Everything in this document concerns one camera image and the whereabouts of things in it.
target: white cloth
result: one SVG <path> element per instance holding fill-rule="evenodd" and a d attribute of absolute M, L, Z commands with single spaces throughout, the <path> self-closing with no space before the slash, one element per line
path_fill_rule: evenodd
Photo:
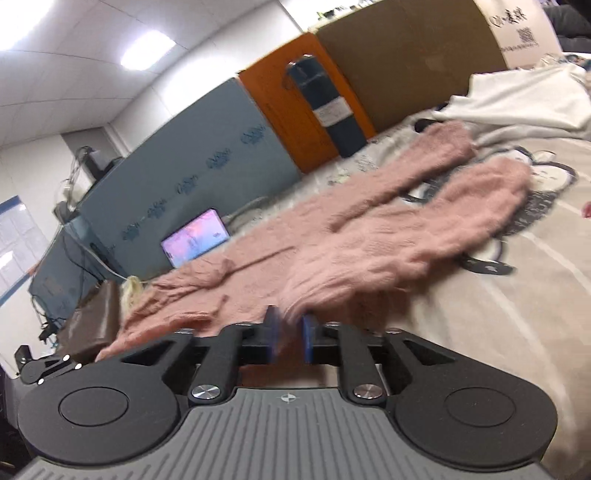
<path fill-rule="evenodd" d="M 501 142 L 521 140 L 522 138 L 578 138 L 591 141 L 591 123 L 581 130 L 565 130 L 562 128 L 538 127 L 536 125 L 499 125 L 474 124 L 466 126 L 472 133 L 477 148 L 488 147 Z"/>
<path fill-rule="evenodd" d="M 581 130 L 591 120 L 585 70 L 559 64 L 472 75 L 468 96 L 453 96 L 436 120 Z"/>

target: pink sweater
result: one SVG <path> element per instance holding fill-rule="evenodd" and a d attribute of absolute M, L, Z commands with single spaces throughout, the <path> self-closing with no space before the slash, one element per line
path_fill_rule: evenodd
<path fill-rule="evenodd" d="M 434 261 L 500 230 L 525 200 L 529 167 L 495 158 L 456 173 L 425 207 L 386 205 L 474 153 L 460 122 L 432 125 L 380 170 L 358 174 L 156 279 L 99 359 L 183 327 L 204 336 L 230 323 L 258 322 L 268 305 L 278 305 L 291 325 L 308 311 L 341 320 L 334 315 L 347 302 L 426 275 Z"/>

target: white blanket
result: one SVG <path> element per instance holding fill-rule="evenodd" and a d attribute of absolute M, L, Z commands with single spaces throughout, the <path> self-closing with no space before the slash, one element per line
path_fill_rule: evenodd
<path fill-rule="evenodd" d="M 585 70 L 567 63 L 472 75 L 468 96 L 453 96 L 437 120 L 581 130 L 591 120 Z"/>

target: cardboard box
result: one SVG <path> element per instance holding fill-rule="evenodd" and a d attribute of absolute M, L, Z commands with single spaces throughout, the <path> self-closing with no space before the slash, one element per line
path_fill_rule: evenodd
<path fill-rule="evenodd" d="M 382 0 L 316 35 L 378 131 L 465 95 L 473 73 L 506 70 L 473 0 Z"/>
<path fill-rule="evenodd" d="M 287 64 L 305 54 L 318 58 L 339 93 L 347 100 L 366 138 L 376 132 L 353 90 L 318 39 L 305 33 L 242 71 L 239 78 L 267 117 L 298 168 L 308 173 L 338 156 L 326 130 L 285 73 Z"/>

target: orange wooden cabinet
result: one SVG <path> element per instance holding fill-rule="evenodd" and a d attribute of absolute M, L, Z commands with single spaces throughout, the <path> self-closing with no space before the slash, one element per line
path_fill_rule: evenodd
<path fill-rule="evenodd" d="M 308 173 L 338 155 L 285 68 L 305 54 L 318 58 L 339 93 L 347 100 L 367 138 L 376 132 L 357 96 L 316 36 L 304 33 L 239 73 L 239 78 L 267 117 L 298 168 Z"/>

